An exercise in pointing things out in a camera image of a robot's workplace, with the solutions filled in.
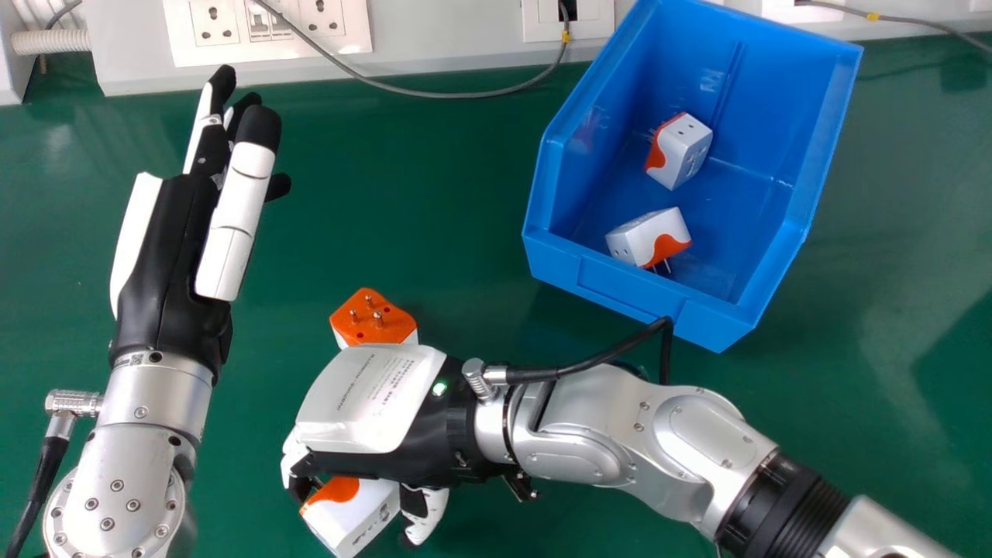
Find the robotic arm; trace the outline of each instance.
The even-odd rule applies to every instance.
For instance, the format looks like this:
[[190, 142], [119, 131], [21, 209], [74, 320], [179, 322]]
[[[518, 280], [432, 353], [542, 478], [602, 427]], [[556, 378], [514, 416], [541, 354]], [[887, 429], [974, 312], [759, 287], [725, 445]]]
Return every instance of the robotic arm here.
[[139, 174], [110, 277], [117, 331], [106, 391], [56, 390], [29, 498], [7, 557], [17, 556], [77, 417], [94, 416], [78, 466], [44, 509], [53, 557], [188, 555], [195, 524], [186, 498], [210, 394], [227, 361], [230, 302], [241, 286], [262, 203], [286, 194], [272, 176], [281, 121], [249, 93], [226, 111], [235, 73], [221, 67], [203, 88], [183, 173]]
[[301, 407], [284, 483], [299, 498], [322, 475], [425, 488], [501, 476], [524, 501], [534, 477], [621, 489], [740, 558], [952, 556], [790, 459], [722, 396], [598, 360], [533, 374], [427, 347], [345, 349]]

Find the gray cable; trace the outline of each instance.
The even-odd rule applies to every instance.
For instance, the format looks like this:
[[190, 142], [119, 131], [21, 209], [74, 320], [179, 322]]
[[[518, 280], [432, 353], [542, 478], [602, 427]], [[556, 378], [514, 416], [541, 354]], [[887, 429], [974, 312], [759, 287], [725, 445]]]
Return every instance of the gray cable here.
[[383, 81], [379, 81], [371, 77], [366, 77], [365, 75], [358, 73], [352, 67], [339, 60], [335, 55], [328, 52], [324, 47], [319, 45], [316, 41], [308, 37], [306, 33], [301, 31], [300, 28], [296, 26], [296, 24], [284, 18], [282, 14], [280, 14], [278, 11], [276, 11], [275, 8], [270, 6], [266, 0], [254, 0], [254, 1], [256, 4], [264, 8], [265, 11], [269, 12], [274, 17], [278, 17], [282, 19], [283, 22], [286, 23], [286, 26], [289, 27], [290, 30], [293, 31], [293, 33], [296, 33], [297, 37], [300, 37], [300, 39], [302, 39], [304, 43], [310, 45], [310, 47], [313, 48], [315, 51], [317, 51], [321, 56], [326, 58], [329, 62], [340, 68], [348, 75], [354, 77], [355, 79], [358, 79], [362, 83], [371, 85], [373, 87], [378, 87], [386, 91], [399, 93], [401, 95], [408, 95], [411, 97], [422, 97], [428, 99], [482, 99], [482, 98], [508, 95], [510, 93], [516, 93], [517, 91], [526, 89], [538, 83], [539, 81], [543, 80], [545, 77], [548, 77], [548, 75], [551, 74], [552, 71], [555, 71], [558, 68], [558, 66], [561, 65], [561, 59], [564, 57], [564, 50], [565, 48], [567, 48], [569, 41], [568, 10], [564, 7], [564, 3], [558, 1], [558, 9], [561, 11], [561, 16], [564, 19], [564, 25], [561, 32], [561, 48], [558, 49], [558, 56], [555, 58], [555, 61], [551, 63], [550, 66], [545, 68], [545, 70], [542, 71], [541, 73], [538, 73], [534, 77], [531, 77], [530, 79], [522, 83], [517, 83], [516, 85], [512, 85], [510, 87], [504, 87], [502, 89], [493, 89], [490, 91], [468, 91], [462, 93], [420, 91], [417, 89], [407, 89], [405, 87], [397, 87], [395, 85], [391, 85], [389, 83], [385, 83]]
[[58, 23], [59, 20], [62, 19], [62, 16], [78, 8], [79, 4], [82, 4], [82, 0], [71, 0], [69, 2], [65, 2], [65, 5], [62, 6], [62, 9], [58, 10], [55, 13], [55, 15], [52, 16], [52, 18], [49, 20], [49, 23], [45, 24], [45, 30], [47, 31], [52, 27], [54, 27], [56, 23]]
[[967, 35], [965, 33], [962, 33], [960, 31], [954, 29], [953, 27], [946, 26], [943, 23], [938, 23], [936, 21], [922, 20], [922, 19], [918, 19], [918, 18], [900, 18], [900, 17], [896, 17], [896, 16], [886, 16], [886, 15], [883, 15], [883, 14], [879, 14], [877, 12], [865, 12], [863, 10], [855, 10], [854, 8], [848, 8], [847, 6], [840, 6], [838, 4], [832, 4], [830, 2], [820, 2], [818, 0], [797, 0], [796, 5], [797, 6], [817, 6], [817, 7], [820, 7], [820, 8], [828, 8], [828, 9], [831, 9], [831, 10], [838, 10], [838, 11], [841, 11], [841, 12], [844, 12], [844, 13], [847, 13], [847, 14], [851, 14], [851, 15], [855, 15], [855, 16], [859, 16], [859, 17], [862, 17], [862, 18], [865, 18], [865, 19], [871, 20], [871, 21], [888, 21], [888, 22], [892, 22], [892, 23], [909, 23], [909, 24], [913, 24], [913, 25], [922, 25], [924, 27], [930, 27], [930, 28], [933, 28], [933, 29], [937, 29], [939, 31], [943, 31], [943, 32], [945, 32], [945, 33], [947, 33], [949, 35], [953, 35], [954, 37], [957, 37], [957, 38], [961, 39], [962, 41], [965, 41], [967, 43], [970, 43], [976, 49], [984, 52], [985, 54], [992, 55], [992, 46], [986, 45], [985, 43], [982, 43], [981, 41], [979, 41], [979, 40], [971, 37], [970, 35]]

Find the blue storage box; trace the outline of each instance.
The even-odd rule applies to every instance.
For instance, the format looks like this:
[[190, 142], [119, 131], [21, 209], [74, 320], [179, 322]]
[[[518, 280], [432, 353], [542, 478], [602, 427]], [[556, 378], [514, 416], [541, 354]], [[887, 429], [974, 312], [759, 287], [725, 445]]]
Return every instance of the blue storage box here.
[[[524, 244], [537, 279], [723, 351], [758, 324], [806, 239], [861, 47], [702, 0], [640, 0], [548, 126]], [[713, 130], [699, 174], [670, 192], [644, 163], [686, 111]], [[656, 275], [604, 235], [682, 210], [692, 247]]]

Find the corrugated white tube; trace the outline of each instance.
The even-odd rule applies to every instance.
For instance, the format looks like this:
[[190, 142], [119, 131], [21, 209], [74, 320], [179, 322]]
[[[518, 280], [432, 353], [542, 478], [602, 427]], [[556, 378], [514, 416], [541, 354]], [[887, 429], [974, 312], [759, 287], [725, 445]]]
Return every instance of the corrugated white tube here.
[[90, 51], [89, 32], [85, 29], [21, 31], [11, 36], [10, 43], [20, 56]]

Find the green work surface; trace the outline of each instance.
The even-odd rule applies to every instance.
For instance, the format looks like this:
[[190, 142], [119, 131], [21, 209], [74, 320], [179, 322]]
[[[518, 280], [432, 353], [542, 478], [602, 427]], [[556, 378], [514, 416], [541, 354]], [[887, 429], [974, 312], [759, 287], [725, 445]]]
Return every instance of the green work surface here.
[[[54, 58], [0, 110], [0, 526], [21, 511], [52, 388], [101, 390], [107, 281], [140, 171], [175, 174], [196, 95], [103, 98]], [[262, 87], [283, 116], [279, 170], [234, 305], [191, 497], [197, 556], [324, 556], [280, 483], [281, 445], [337, 352], [327, 316], [371, 286], [451, 354], [554, 363], [633, 322], [530, 277], [520, 239], [541, 133], [581, 76], [471, 101], [355, 82]], [[398, 79], [495, 87], [532, 69]], [[868, 493], [965, 556], [992, 551], [992, 88], [954, 39], [871, 44], [808, 242], [757, 330], [725, 354], [677, 341], [674, 381], [714, 389], [795, 459]], [[654, 371], [656, 347], [631, 359]], [[90, 423], [77, 430], [74, 464]], [[419, 552], [698, 556], [689, 526], [625, 493], [500, 482], [451, 497]], [[367, 556], [406, 555], [399, 527]], [[37, 534], [25, 555], [41, 552]]]

